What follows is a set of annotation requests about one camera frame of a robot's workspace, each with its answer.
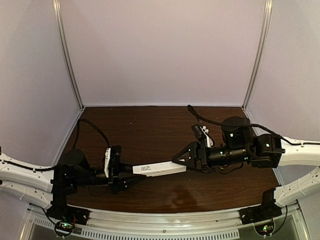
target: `white backdrop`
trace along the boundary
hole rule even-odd
[[[241,106],[264,0],[61,1],[85,106]]]
[[[273,1],[266,48],[248,110],[279,134],[320,141],[320,1]],[[285,183],[313,169],[280,168]],[[320,236],[320,193],[300,200],[313,240]]]
[[[24,162],[53,164],[80,110],[52,1],[0,1],[0,145]],[[16,240],[28,204],[0,192],[0,239]]]

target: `black cable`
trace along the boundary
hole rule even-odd
[[[244,166],[244,163],[242,162],[240,166],[237,166],[237,167],[235,167],[235,168],[233,168],[232,170],[227,171],[227,172],[223,172],[223,171],[221,171],[221,169],[220,169],[220,167],[219,167],[219,173],[224,174],[224,175],[226,175],[226,174],[230,174],[230,173],[234,172],[235,170],[242,169],[242,168],[243,168],[243,166]]]
[[[250,142],[247,142],[244,145],[244,149],[245,149],[245,153],[252,159],[260,159],[260,157],[258,157],[257,155],[255,155],[251,149],[250,149]]]
[[[89,192],[89,194],[90,194],[91,196],[93,196],[93,197],[101,197],[101,196],[105,195],[105,194],[108,192],[108,190],[109,190],[109,186],[105,186],[106,189],[105,189],[105,191],[104,191],[102,194],[93,194],[92,191],[90,190],[91,187],[92,187],[92,186],[89,186],[89,187],[88,187],[88,192]]]
[[[281,136],[280,134],[270,130],[269,128],[267,128],[265,126],[257,124],[257,123],[251,123],[251,124],[229,124],[229,123],[214,121],[214,120],[210,120],[208,118],[205,118],[205,117],[199,115],[197,113],[197,111],[194,109],[194,107],[191,106],[191,105],[188,105],[188,110],[192,115],[194,115],[197,118],[197,120],[200,119],[200,120],[202,120],[204,122],[207,122],[207,123],[210,123],[210,124],[214,124],[214,125],[217,125],[217,126],[232,127],[232,128],[260,128],[260,129],[270,133],[274,137],[277,137],[277,138],[280,138],[280,139],[286,141],[290,145],[293,145],[293,146],[302,145],[301,143],[292,143],[288,139],[286,139],[283,136]],[[320,142],[304,142],[303,145],[320,145]]]
[[[55,166],[52,166],[52,167],[49,167],[49,168],[32,168],[32,167],[29,167],[29,166],[21,165],[19,163],[13,162],[13,161],[3,160],[3,162],[7,163],[7,164],[14,165],[14,166],[19,167],[19,168],[28,169],[28,170],[35,171],[35,172],[48,172],[48,171],[51,171],[51,170],[56,170],[57,167],[59,167],[61,165],[61,164],[58,164],[58,165],[55,165]]]
[[[41,209],[42,209],[44,215],[46,216],[46,218],[47,218],[53,225],[56,225],[56,223],[55,223],[54,221],[52,221],[52,220],[50,219],[50,217],[48,217],[46,210],[45,210],[43,207],[41,207]]]
[[[109,143],[109,140],[108,140],[107,136],[104,134],[103,131],[101,131],[101,129],[100,129],[99,127],[97,127],[93,122],[89,121],[88,119],[80,118],[80,119],[78,120],[78,122],[77,122],[76,136],[75,136],[75,140],[74,140],[72,149],[74,149],[74,148],[76,147],[77,142],[78,142],[78,139],[79,139],[80,122],[84,122],[84,123],[89,124],[94,130],[96,130],[96,131],[103,137],[103,139],[105,140],[105,142],[106,142],[106,144],[107,144],[107,147],[108,147],[108,148],[110,147],[110,143]]]
[[[77,142],[78,142],[78,139],[79,139],[79,133],[80,133],[80,122],[77,121],[77,123],[76,123],[76,135],[75,135],[74,143],[72,145],[72,149],[76,148],[76,145],[77,145]]]
[[[198,124],[200,125],[200,127],[202,127],[202,123],[200,122],[200,119],[198,117],[195,117],[195,118],[196,118]]]
[[[285,222],[287,220],[287,216],[288,216],[288,206],[285,205],[285,217],[284,217],[284,220],[283,220],[282,224],[280,225],[280,227],[277,230],[275,230],[272,234],[276,234],[277,232],[279,232],[279,230],[284,226],[284,224],[285,224]]]

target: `wooden table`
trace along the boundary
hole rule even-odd
[[[239,107],[197,107],[209,119],[223,121],[230,116],[244,116]],[[187,107],[88,107],[82,118],[96,124],[108,136],[110,144],[121,145],[121,161],[132,165],[164,162],[195,141],[191,125],[195,117]],[[216,145],[222,142],[220,127],[206,124]],[[74,142],[73,132],[65,151]],[[106,151],[104,139],[86,123],[80,124],[77,148],[90,165],[100,166]],[[257,169],[245,164],[228,175],[192,171],[148,177],[127,191],[91,196],[88,188],[68,196],[68,204],[85,208],[135,213],[182,213],[214,211],[261,203],[262,193],[276,187],[272,169]],[[92,187],[95,195],[105,187]]]

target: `vent slot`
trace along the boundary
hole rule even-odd
[[[34,218],[34,224],[45,227],[47,229],[53,229],[54,225],[46,218],[36,216]],[[165,237],[165,236],[136,236],[132,237],[127,234],[110,233],[107,231],[85,229],[82,227],[80,236],[90,240],[236,240],[239,239],[239,231],[229,230],[217,233],[199,234],[198,236],[183,236],[183,237]]]

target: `white rectangular object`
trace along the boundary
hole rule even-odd
[[[172,161],[137,165],[132,167],[134,174],[142,174],[147,177],[156,177],[168,174],[176,174],[187,171],[187,167]]]

